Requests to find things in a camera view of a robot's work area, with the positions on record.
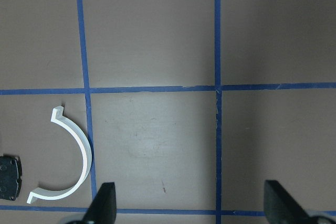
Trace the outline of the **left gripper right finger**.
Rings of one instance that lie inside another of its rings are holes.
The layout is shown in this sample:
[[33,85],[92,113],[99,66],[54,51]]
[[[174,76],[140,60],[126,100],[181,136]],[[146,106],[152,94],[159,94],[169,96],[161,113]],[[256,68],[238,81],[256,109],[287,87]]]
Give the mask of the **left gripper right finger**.
[[328,223],[328,217],[309,215],[277,180],[264,182],[264,214],[268,223]]

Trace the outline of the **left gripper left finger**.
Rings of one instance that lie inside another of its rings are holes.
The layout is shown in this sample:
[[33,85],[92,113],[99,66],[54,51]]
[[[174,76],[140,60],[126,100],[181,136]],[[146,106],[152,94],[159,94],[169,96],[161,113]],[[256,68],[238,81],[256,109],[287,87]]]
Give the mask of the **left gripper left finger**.
[[117,217],[115,184],[103,183],[81,223],[114,224]]

